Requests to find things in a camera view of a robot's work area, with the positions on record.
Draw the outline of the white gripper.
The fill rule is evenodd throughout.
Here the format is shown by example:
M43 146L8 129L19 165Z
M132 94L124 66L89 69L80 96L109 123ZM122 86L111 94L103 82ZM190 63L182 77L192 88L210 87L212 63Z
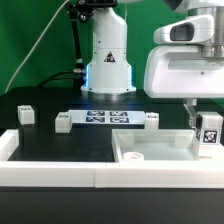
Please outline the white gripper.
M197 46L156 47L147 59L144 91L151 98L187 98L183 105L195 128L196 99L224 98L224 59L202 58Z

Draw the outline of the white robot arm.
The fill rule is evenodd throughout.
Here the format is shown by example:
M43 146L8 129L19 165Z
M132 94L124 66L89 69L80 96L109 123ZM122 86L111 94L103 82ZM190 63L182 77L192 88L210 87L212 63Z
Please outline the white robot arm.
M133 92L126 60L127 25L114 8L137 0L78 0L79 19L93 19L93 56L81 90L99 99ZM224 0L163 0L186 18L158 28L147 59L144 91L151 98L183 98L196 126L199 98L224 98Z

